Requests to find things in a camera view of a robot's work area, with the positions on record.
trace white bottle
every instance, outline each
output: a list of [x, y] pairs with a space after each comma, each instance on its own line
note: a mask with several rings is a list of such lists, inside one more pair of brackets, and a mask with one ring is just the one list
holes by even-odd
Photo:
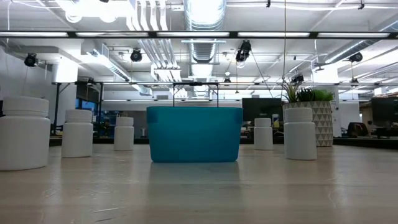
[[317, 159], [315, 124], [311, 108], [285, 110], [284, 141], [285, 158], [297, 160]]
[[62, 136], [62, 157], [88, 157], [93, 154], [93, 113], [66, 110]]
[[273, 150], [272, 127], [270, 118], [254, 120], [254, 148], [257, 150]]
[[0, 118], [0, 170], [24, 170], [47, 165], [49, 101], [25, 96], [4, 98]]
[[114, 129], [114, 150], [130, 151], [134, 147], [134, 118], [116, 118]]

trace silver duct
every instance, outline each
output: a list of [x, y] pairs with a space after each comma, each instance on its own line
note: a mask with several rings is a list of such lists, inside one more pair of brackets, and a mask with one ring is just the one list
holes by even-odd
[[[379, 24], [374, 30], [376, 32], [397, 32], [398, 14], [384, 21], [382, 24]], [[353, 40], [340, 49], [328, 54], [324, 58], [324, 62], [320, 63], [320, 65], [328, 65], [339, 62], [340, 60], [346, 59], [379, 41], [380, 40]]]
[[[184, 0], [184, 8], [188, 30], [214, 31], [223, 26], [226, 0]], [[194, 61], [209, 63], [214, 59], [217, 44], [192, 43], [189, 49]]]

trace ventilation duct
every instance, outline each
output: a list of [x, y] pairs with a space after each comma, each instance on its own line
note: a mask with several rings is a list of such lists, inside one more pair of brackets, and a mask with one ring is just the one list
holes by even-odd
[[[184, 0], [184, 8], [188, 30], [215, 31], [223, 26], [226, 0]], [[213, 66], [206, 63], [214, 62], [217, 47], [217, 44], [191, 43], [189, 45], [191, 61], [197, 63], [191, 66], [194, 77], [207, 79], [211, 76]], [[194, 90], [197, 91], [197, 96], [206, 95], [202, 86], [196, 86]]]
[[[375, 32], [397, 32], [398, 31], [398, 14], [393, 16], [392, 18], [384, 21], [382, 24], [379, 24], [375, 29]], [[323, 63], [319, 63], [320, 65], [328, 65], [339, 62], [343, 59], [346, 59], [361, 50], [379, 42], [380, 40], [354, 40], [340, 49], [328, 54]]]

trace ceiling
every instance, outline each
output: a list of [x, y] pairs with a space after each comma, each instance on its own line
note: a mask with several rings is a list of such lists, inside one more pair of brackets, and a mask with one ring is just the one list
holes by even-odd
[[[38, 7], [57, 7], [55, 1], [36, 0], [26, 1], [0, 1], [0, 30], [128, 30], [126, 19], [117, 18], [112, 23], [105, 23], [98, 17], [84, 17], [80, 22], [72, 24], [66, 21], [65, 12], [59, 8], [38, 8]], [[390, 17], [397, 16], [396, 9], [373, 9], [372, 6], [398, 7], [396, 0], [366, 0], [366, 6], [362, 10], [348, 9], [335, 11], [309, 11], [296, 9], [282, 9], [284, 1], [271, 1], [271, 8], [264, 7], [266, 1], [244, 1], [227, 0], [226, 15], [223, 30], [260, 30], [260, 31], [373, 31], [373, 28]], [[292, 7], [306, 7], [308, 9], [319, 9], [321, 7], [335, 7], [340, 0], [288, 0], [287, 5]], [[360, 0], [345, 0], [338, 7], [359, 7]], [[167, 1], [167, 23], [169, 30], [185, 30], [183, 11], [183, 1]], [[120, 15], [126, 12], [128, 1], [115, 0], [108, 11], [117, 11]], [[82, 55], [82, 40], [57, 40], [57, 39], [11, 39], [9, 45], [17, 46], [54, 46], [62, 49], [68, 54], [81, 61], [79, 75], [91, 76], [100, 81], [113, 81], [113, 74], [104, 66], [85, 63], [86, 56]], [[109, 56], [126, 71], [130, 72], [136, 80], [152, 81], [150, 76], [151, 62], [147, 56], [143, 55], [143, 60], [139, 63], [132, 63], [129, 56], [132, 49], [140, 47], [134, 39], [96, 39], [95, 44], [105, 44], [109, 47]], [[220, 44], [217, 51], [216, 63], [213, 67], [212, 77], [222, 81], [225, 72], [230, 72], [231, 77], [238, 76], [239, 82], [261, 81], [260, 73], [268, 78], [269, 82], [280, 81], [283, 74], [308, 60], [314, 55], [327, 55], [339, 49], [350, 40], [251, 40], [252, 52], [244, 68], [236, 68], [234, 55], [240, 46], [241, 39], [228, 39], [225, 44]], [[182, 78], [188, 77], [190, 73], [189, 51], [187, 45], [181, 43], [180, 39], [172, 39], [174, 53], [181, 68]], [[383, 40], [375, 45], [368, 47], [361, 53], [364, 55], [363, 61], [355, 66], [351, 71], [349, 62], [338, 62], [334, 66], [339, 71], [339, 80], [348, 81], [354, 75], [366, 72], [377, 71], [379, 68], [398, 61], [398, 52], [394, 49], [398, 46], [398, 40]], [[384, 52], [388, 54], [377, 57]], [[309, 63], [304, 63], [300, 71], [306, 80], [311, 79]], [[370, 77], [367, 82], [378, 82], [386, 78], [394, 78], [398, 75], [398, 67], [386, 73], [380, 73]], [[362, 88], [362, 90], [372, 90], [373, 86]]]

